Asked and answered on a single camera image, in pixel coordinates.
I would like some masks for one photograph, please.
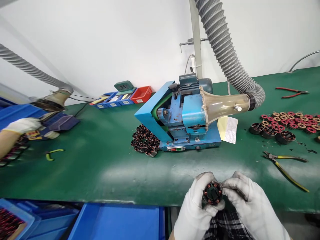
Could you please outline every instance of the green table surface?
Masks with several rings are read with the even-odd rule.
[[[0,197],[180,206],[198,174],[212,171],[218,181],[223,181],[238,170],[264,189],[276,210],[319,212],[320,144],[314,141],[318,134],[293,130],[297,142],[280,146],[275,140],[252,135],[248,129],[261,121],[261,114],[271,115],[273,111],[320,114],[320,67],[254,80],[264,88],[266,101],[256,110],[232,116],[239,120],[236,144],[222,142],[218,148],[200,152],[159,152],[151,158],[130,146],[140,124],[134,113],[141,104],[103,110],[88,105],[73,129],[54,140],[32,142],[19,160],[0,169]],[[310,94],[281,99],[292,92],[275,87],[309,90]],[[226,95],[226,82],[213,84],[213,93]],[[67,113],[74,114],[81,107],[68,106]],[[60,148],[65,152],[52,154],[52,162],[46,160],[46,151]],[[279,162],[310,193],[290,183],[271,161],[261,157],[263,151],[308,159],[308,163],[291,159]]]

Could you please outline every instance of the flexible duct hose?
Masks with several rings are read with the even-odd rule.
[[[0,57],[2,57],[7,62],[11,63],[12,65],[16,66],[17,68],[21,69],[22,71],[30,74],[31,76],[48,83],[52,86],[58,87],[60,89],[66,90],[70,93],[73,93],[73,88],[54,77],[44,73],[40,69],[33,66],[31,63],[24,60],[19,55],[12,52],[10,49],[6,48],[2,44],[0,44]]]
[[[253,95],[256,101],[254,108],[259,107],[264,102],[266,94],[263,88],[246,73],[237,57],[223,14],[222,2],[220,0],[195,0],[195,2],[211,48],[228,82],[239,93]]]

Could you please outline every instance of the plaid pants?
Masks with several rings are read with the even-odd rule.
[[[212,218],[210,228],[204,235],[205,240],[223,240],[224,233],[228,233],[228,239],[235,240],[254,240],[240,221],[236,212],[227,210],[219,211]]]

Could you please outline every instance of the pliers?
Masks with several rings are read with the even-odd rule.
[[[278,163],[278,161],[276,160],[276,158],[285,158],[285,159],[295,159],[298,160],[300,162],[308,162],[307,159],[304,158],[300,158],[300,157],[294,157],[294,156],[276,156],[276,155],[272,155],[271,153],[268,153],[267,151],[264,151],[265,155],[263,155],[263,157],[267,158],[267,159],[271,159],[274,164],[277,166],[277,168],[296,186],[298,186],[299,188],[301,188],[303,191],[309,192],[308,189],[306,189],[304,186],[302,186],[300,183],[298,183],[297,181],[295,181],[290,175],[289,173],[287,173],[286,170],[284,170],[284,168],[280,165],[280,163]]]
[[[288,91],[291,91],[291,92],[297,92],[296,94],[293,94],[291,96],[283,96],[282,98],[291,98],[291,97],[298,96],[300,94],[308,94],[309,93],[309,91],[299,91],[299,90],[290,89],[290,88],[276,88],[276,89],[282,89],[282,90],[288,90]]]
[[[50,157],[50,153],[54,153],[54,152],[63,152],[64,149],[57,149],[57,150],[53,150],[53,151],[50,151],[50,152],[46,152],[46,159],[48,161],[53,161],[54,159]]]

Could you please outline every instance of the hand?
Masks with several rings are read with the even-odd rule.
[[[239,218],[255,240],[290,240],[263,189],[235,171],[222,183],[222,194],[236,208]]]
[[[24,134],[41,127],[40,120],[38,118],[21,118],[15,122],[10,123],[3,131],[11,131],[18,134]]]
[[[194,179],[174,226],[176,240],[201,240],[210,227],[211,218],[224,209],[223,200],[215,206],[206,205],[204,209],[201,207],[203,190],[212,181],[217,182],[212,172],[201,173]]]

